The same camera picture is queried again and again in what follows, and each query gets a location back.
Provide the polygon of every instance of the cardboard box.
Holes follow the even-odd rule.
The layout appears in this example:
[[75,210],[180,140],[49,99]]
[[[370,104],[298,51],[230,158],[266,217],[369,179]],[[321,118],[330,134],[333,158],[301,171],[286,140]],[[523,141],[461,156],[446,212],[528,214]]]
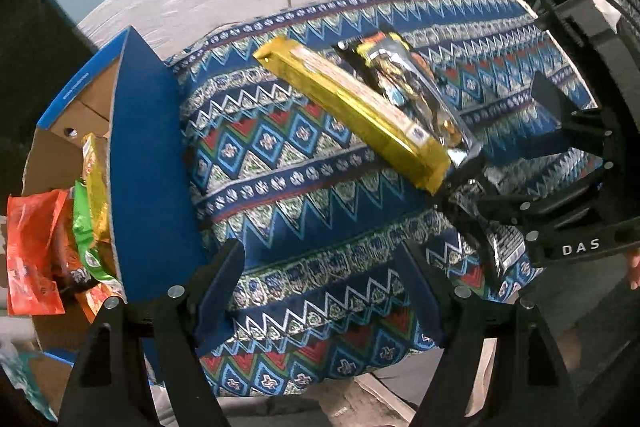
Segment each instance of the cardboard box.
[[40,388],[42,396],[56,415],[60,414],[60,404],[65,394],[66,383],[71,374],[71,367],[50,357],[34,357],[29,360],[29,367]]
[[[109,136],[111,241],[127,301],[186,283],[207,261],[182,162],[178,83],[133,28],[92,57],[40,118],[23,195],[71,187],[82,174],[81,140],[89,132]],[[43,351],[72,362],[88,328],[80,307],[33,320]]]

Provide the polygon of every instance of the screw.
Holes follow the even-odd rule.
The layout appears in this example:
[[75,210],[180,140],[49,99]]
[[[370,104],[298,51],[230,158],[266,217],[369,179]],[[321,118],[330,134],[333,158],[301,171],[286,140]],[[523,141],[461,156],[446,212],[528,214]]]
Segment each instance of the screw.
[[171,288],[169,288],[166,292],[166,294],[169,295],[172,299],[177,299],[178,297],[183,295],[183,293],[184,286],[180,286],[178,284],[175,286],[171,286]]
[[458,297],[461,299],[468,299],[471,296],[471,290],[466,286],[456,286],[456,289],[453,290]]
[[535,306],[535,304],[533,304],[533,302],[531,302],[529,299],[527,299],[526,297],[522,297],[520,299],[520,305],[526,309],[526,310],[532,310],[533,307]]
[[103,306],[108,310],[113,310],[118,304],[120,304],[120,299],[118,299],[117,297],[109,297],[103,303]]

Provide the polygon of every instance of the patterned fabric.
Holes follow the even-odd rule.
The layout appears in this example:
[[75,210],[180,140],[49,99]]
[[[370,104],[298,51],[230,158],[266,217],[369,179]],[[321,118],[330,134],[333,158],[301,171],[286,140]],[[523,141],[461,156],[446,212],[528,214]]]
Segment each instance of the patterned fabric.
[[503,191],[544,196],[593,168],[575,150],[518,159],[523,140],[556,125],[531,101],[534,71],[580,105],[591,97],[516,0],[336,0],[206,36],[168,63],[182,89],[203,245],[213,253],[236,237],[246,249],[228,306],[235,334],[202,359],[217,394],[300,393],[430,349],[392,265],[405,237],[487,299],[503,301],[537,275],[524,256],[490,291],[476,254],[425,192],[252,58],[285,34],[348,70],[330,46],[380,22],[444,70],[444,94],[504,168]]

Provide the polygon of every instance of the clear plastic snack package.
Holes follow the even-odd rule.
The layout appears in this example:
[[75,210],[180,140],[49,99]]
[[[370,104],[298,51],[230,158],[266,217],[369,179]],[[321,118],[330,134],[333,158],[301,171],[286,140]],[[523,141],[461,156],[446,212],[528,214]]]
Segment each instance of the clear plastic snack package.
[[[466,241],[475,243],[473,247],[478,252],[482,270],[488,283],[494,289],[499,289],[507,271],[517,263],[526,251],[526,245],[524,236],[517,227],[489,221],[478,212],[476,202],[483,194],[484,189],[481,184],[470,180],[449,195],[448,204],[444,204],[443,210],[449,214],[449,219],[454,212],[459,214],[462,211],[466,214],[466,219],[473,220],[476,232],[472,234],[472,237],[465,233],[464,228],[459,227],[459,232]],[[451,204],[457,206],[453,211],[449,206]]]
[[334,49],[367,86],[421,124],[447,150],[458,167],[482,145],[440,92],[422,55],[390,26],[372,35],[340,41]]

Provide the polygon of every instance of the yellow snack package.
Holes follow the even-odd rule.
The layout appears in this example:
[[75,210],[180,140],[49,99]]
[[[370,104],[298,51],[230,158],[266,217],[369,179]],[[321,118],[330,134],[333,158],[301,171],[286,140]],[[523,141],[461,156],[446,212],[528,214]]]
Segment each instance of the yellow snack package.
[[254,57],[362,138],[416,187],[436,193],[451,165],[428,131],[378,93],[292,39],[278,36]]
[[82,177],[86,183],[94,241],[110,242],[107,198],[107,140],[89,133],[82,140]]

